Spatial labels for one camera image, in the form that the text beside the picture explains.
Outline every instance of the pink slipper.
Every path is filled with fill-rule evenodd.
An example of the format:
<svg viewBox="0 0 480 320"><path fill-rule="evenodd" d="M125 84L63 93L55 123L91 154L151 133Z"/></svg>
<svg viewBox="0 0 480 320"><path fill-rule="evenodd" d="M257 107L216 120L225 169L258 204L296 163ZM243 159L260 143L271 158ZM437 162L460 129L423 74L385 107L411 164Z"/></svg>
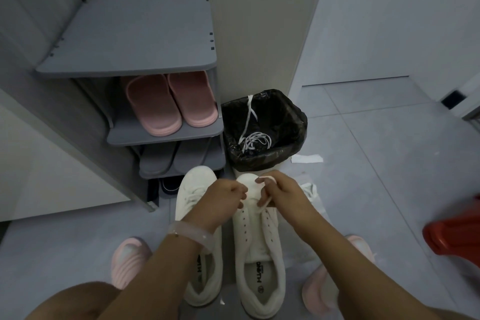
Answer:
<svg viewBox="0 0 480 320"><path fill-rule="evenodd" d="M127 77L122 82L135 115L148 133L164 137L182 127L182 116L164 75Z"/></svg>
<svg viewBox="0 0 480 320"><path fill-rule="evenodd" d="M367 254L365 256L370 262L375 263L374 254L363 238L357 235L349 235L346 238L350 241L350 243L362 241L363 245L366 247L365 250ZM321 294L321 290L327 279L327 276L327 269L322 264L311 275L309 275L302 288L301 296L303 299L303 304L309 312L317 316L323 316L332 310L322 300Z"/></svg>
<svg viewBox="0 0 480 320"><path fill-rule="evenodd" d="M127 244L133 245L136 248L124 258L120 259L122 251L125 250ZM152 251L143 240L133 237L125 239L113 253L112 285L123 290L141 271L151 256Z"/></svg>
<svg viewBox="0 0 480 320"><path fill-rule="evenodd" d="M219 112L205 71L168 74L166 78L189 126L201 128L215 123Z"/></svg>

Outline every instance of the gray shoe rack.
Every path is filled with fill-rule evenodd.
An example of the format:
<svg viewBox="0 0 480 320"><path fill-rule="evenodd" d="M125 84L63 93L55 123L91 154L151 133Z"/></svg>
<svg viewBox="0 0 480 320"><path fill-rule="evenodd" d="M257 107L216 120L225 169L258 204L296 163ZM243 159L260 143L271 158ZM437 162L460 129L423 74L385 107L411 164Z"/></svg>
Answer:
<svg viewBox="0 0 480 320"><path fill-rule="evenodd" d="M205 165L225 166L217 53L208 0L88 0L36 69L46 79L73 78L105 116L112 146L131 147L139 175L166 178ZM207 71L218 119L203 128L183 121L172 135L141 126L121 76Z"/></svg>

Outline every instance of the translucent bracelet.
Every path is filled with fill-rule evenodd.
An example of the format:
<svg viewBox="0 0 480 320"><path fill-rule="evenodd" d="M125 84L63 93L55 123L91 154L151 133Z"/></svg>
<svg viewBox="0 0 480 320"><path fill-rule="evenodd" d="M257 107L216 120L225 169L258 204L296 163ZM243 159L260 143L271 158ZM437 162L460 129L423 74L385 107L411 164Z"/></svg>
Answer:
<svg viewBox="0 0 480 320"><path fill-rule="evenodd" d="M177 220L168 227L168 234L176 234L185 238L189 238L198 244L201 244L208 251L213 250L215 241L213 235L202 228L189 224L185 221Z"/></svg>

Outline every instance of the red chair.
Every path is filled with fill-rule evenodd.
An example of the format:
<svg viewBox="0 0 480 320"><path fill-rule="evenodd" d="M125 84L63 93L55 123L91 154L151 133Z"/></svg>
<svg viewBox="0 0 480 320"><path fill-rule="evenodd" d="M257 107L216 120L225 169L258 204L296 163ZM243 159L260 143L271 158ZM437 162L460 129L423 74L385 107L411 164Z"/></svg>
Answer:
<svg viewBox="0 0 480 320"><path fill-rule="evenodd" d="M431 222L422 233L435 254L462 257L480 267L480 195L475 199L463 214Z"/></svg>

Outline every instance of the paper scrap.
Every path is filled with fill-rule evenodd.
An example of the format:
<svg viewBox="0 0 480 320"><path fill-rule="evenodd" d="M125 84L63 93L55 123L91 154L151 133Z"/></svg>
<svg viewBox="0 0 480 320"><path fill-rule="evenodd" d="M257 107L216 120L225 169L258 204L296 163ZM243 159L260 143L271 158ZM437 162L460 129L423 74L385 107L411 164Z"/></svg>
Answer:
<svg viewBox="0 0 480 320"><path fill-rule="evenodd" d="M312 154L310 156L302 156L301 154L294 154L292 156L293 164L317 164L322 163L324 159L320 154Z"/></svg>

